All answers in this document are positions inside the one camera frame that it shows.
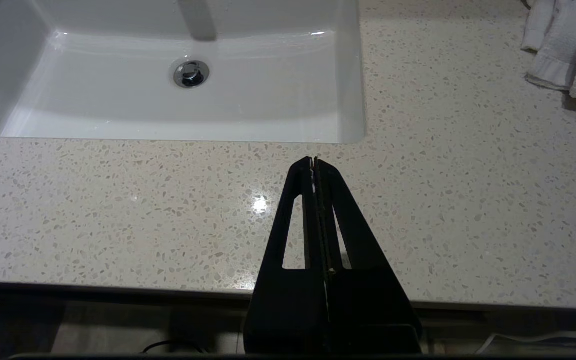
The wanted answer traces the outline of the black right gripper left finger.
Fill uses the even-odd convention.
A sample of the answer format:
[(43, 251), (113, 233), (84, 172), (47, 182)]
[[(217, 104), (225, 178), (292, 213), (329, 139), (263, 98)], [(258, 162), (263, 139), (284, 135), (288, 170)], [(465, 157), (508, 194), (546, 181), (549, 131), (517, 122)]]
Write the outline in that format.
[[(304, 157), (286, 176), (243, 326), (247, 354), (324, 351), (325, 262), (312, 164), (311, 157)], [(296, 198), (302, 198), (304, 268), (286, 269), (283, 261)]]

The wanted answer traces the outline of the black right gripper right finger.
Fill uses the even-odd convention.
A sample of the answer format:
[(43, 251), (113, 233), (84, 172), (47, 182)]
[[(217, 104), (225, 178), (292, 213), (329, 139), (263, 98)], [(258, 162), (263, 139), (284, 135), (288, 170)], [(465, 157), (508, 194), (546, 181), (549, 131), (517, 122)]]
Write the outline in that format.
[(315, 160), (331, 348), (420, 354), (423, 326), (336, 167)]

